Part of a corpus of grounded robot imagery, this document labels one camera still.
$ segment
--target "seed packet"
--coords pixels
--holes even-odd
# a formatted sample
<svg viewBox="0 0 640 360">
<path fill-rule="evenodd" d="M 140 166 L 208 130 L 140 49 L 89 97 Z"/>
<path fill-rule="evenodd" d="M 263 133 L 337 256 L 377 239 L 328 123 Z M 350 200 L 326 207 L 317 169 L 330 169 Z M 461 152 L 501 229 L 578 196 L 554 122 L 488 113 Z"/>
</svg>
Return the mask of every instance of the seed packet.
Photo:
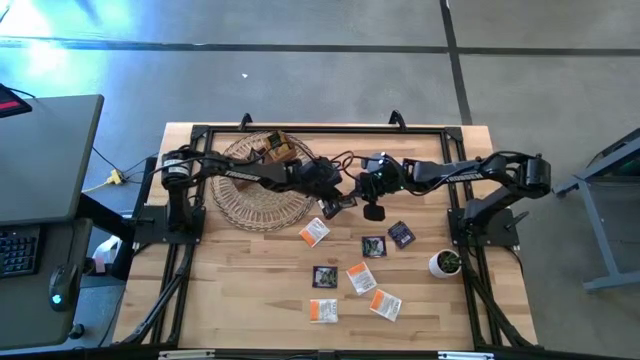
<svg viewBox="0 0 640 360">
<path fill-rule="evenodd" d="M 387 256 L 387 245 L 384 236 L 363 236 L 362 256 L 382 257 Z"/>
<path fill-rule="evenodd" d="M 358 295 L 362 295 L 378 285 L 364 261 L 347 270 L 347 275 L 349 275 L 349 280 L 351 280 Z"/>
<path fill-rule="evenodd" d="M 369 309 L 376 314 L 395 322 L 396 317 L 400 312 L 401 305 L 402 300 L 378 289 L 376 290 L 376 294 L 373 296 Z"/>
<path fill-rule="evenodd" d="M 337 288 L 338 287 L 338 268 L 336 266 L 314 266 L 313 267 L 313 287 Z"/>
<path fill-rule="evenodd" d="M 396 242 L 400 249 L 411 244 L 416 239 L 415 235 L 409 230 L 409 227 L 402 221 L 398 221 L 389 228 L 389 236 Z"/>
<path fill-rule="evenodd" d="M 314 218 L 311 222 L 300 230 L 300 236 L 309 246 L 316 246 L 320 240 L 322 240 L 329 233 L 329 228 L 326 227 L 322 221 L 318 218 Z"/>
<path fill-rule="evenodd" d="M 328 324 L 338 322 L 338 300 L 312 299 L 310 305 L 312 323 Z"/>
</svg>

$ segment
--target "wicker basket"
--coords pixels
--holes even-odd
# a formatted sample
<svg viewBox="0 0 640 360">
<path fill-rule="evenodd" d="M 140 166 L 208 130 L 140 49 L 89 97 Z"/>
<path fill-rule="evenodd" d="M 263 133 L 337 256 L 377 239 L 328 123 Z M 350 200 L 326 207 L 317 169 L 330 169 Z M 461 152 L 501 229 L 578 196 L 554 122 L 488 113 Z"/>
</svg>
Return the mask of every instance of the wicker basket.
<svg viewBox="0 0 640 360">
<path fill-rule="evenodd" d="M 271 132 L 253 133 L 231 144 L 224 155 L 238 159 L 249 156 L 251 149 L 263 147 L 263 139 Z M 297 157 L 303 163 L 310 161 L 311 150 L 299 139 L 287 135 L 289 142 L 295 144 Z M 294 191 L 275 193 L 264 189 L 260 184 L 251 184 L 238 191 L 230 178 L 216 176 L 210 181 L 213 199 L 225 218 L 233 225 L 249 231 L 273 231 L 293 225 L 306 215 L 315 203 Z"/>
</svg>

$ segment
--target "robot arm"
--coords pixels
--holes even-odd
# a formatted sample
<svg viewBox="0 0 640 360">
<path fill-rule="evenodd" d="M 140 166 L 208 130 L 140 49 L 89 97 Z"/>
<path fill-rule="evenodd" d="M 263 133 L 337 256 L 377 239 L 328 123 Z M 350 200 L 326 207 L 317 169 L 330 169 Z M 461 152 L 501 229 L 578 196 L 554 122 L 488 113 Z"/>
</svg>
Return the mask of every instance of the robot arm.
<svg viewBox="0 0 640 360">
<path fill-rule="evenodd" d="M 300 159 L 272 164 L 262 164 L 260 160 L 234 159 L 215 151 L 203 153 L 188 146 L 164 154 L 162 186 L 169 193 L 169 230 L 186 230 L 192 226 L 188 190 L 212 176 L 253 181 L 274 192 L 296 191 L 314 197 L 320 202 L 327 219 L 335 216 L 341 208 L 356 205 L 335 187 L 342 182 L 342 177 L 326 157 L 313 158 L 304 164 Z M 191 175 L 195 161 L 200 163 L 200 169 Z"/>
<path fill-rule="evenodd" d="M 484 199 L 469 201 L 463 218 L 466 225 L 483 227 L 493 215 L 514 202 L 523 197 L 542 197 L 551 189 L 551 166 L 541 155 L 497 152 L 485 159 L 449 164 L 411 159 L 399 164 L 382 153 L 362 165 L 367 172 L 358 175 L 356 193 L 369 202 L 364 210 L 369 220 L 384 219 L 384 209 L 376 205 L 384 194 L 407 190 L 414 195 L 426 195 L 444 184 L 488 179 L 502 187 Z"/>
</svg>

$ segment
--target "black desk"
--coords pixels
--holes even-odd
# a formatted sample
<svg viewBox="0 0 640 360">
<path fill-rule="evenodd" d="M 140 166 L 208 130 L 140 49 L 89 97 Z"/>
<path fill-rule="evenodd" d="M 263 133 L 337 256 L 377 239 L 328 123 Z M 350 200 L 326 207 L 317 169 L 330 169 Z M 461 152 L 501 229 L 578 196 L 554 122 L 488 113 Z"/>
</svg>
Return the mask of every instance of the black desk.
<svg viewBox="0 0 640 360">
<path fill-rule="evenodd" d="M 70 262 L 82 269 L 93 225 L 123 241 L 133 239 L 121 216 L 81 193 L 102 95 L 27 102 L 32 112 L 0 119 L 0 226 L 46 224 L 44 248 L 38 274 L 0 279 L 0 349 L 66 339 L 75 306 L 67 312 L 51 310 L 49 280 L 67 262 L 69 249 Z"/>
<path fill-rule="evenodd" d="M 73 324 L 74 306 L 55 312 L 49 306 L 49 279 L 58 265 L 80 269 L 89 247 L 91 220 L 80 219 L 43 225 L 40 269 L 35 275 L 0 280 L 0 349 L 59 344 Z M 78 276 L 76 287 L 80 287 Z"/>
</svg>

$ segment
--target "wooden tabletop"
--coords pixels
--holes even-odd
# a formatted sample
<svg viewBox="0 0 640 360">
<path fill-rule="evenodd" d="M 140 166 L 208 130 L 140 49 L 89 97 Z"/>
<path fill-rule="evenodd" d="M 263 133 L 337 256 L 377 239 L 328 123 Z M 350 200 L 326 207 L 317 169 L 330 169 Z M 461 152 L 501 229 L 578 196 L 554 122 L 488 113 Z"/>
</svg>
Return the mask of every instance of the wooden tabletop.
<svg viewBox="0 0 640 360">
<path fill-rule="evenodd" d="M 192 125 L 167 124 L 160 152 L 188 144 Z M 492 152 L 487 127 L 464 126 L 462 129 L 469 158 Z M 216 134 L 214 149 L 222 152 L 242 136 Z M 440 140 L 432 135 L 295 136 L 315 154 L 327 157 L 345 150 L 353 150 L 362 156 L 385 151 L 398 161 L 408 157 L 442 162 Z M 356 164 L 350 171 L 359 171 Z M 483 197 L 496 186 L 489 181 L 474 182 L 475 196 Z M 353 188 L 353 181 L 345 177 L 339 188 L 346 192 Z M 166 201 L 167 193 L 157 177 L 149 203 L 163 205 Z M 320 209 L 314 207 L 296 225 L 269 233 L 247 232 L 228 223 L 216 208 L 209 186 L 206 187 L 205 204 L 205 234 L 196 248 L 180 347 L 370 350 L 468 350 L 473 347 L 462 277 L 437 279 L 429 273 L 427 266 L 434 253 L 451 248 L 446 221 L 446 210 L 450 207 L 446 187 L 423 197 L 406 192 L 383 197 L 379 202 L 386 208 L 383 222 L 365 220 L 362 206 L 344 210 L 325 221 Z M 314 217 L 322 219 L 331 233 L 310 248 L 298 232 Z M 399 220 L 409 226 L 417 240 L 400 250 L 387 237 L 387 257 L 363 259 L 361 237 L 385 235 Z M 167 248 L 152 245 L 134 259 L 114 341 L 129 335 L 156 300 Z M 516 259 L 501 248 L 488 248 L 486 252 L 497 303 L 522 335 L 535 342 L 527 295 Z M 378 282 L 377 288 L 403 300 L 395 323 L 369 310 L 375 291 L 358 296 L 351 285 L 346 270 L 363 260 Z M 313 288 L 314 265 L 337 266 L 338 288 Z M 337 324 L 310 323 L 309 300 L 322 298 L 338 299 Z M 489 339 L 486 311 L 481 304 L 479 301 L 483 332 Z M 165 335 L 172 314 L 173 302 L 165 320 Z"/>
</svg>

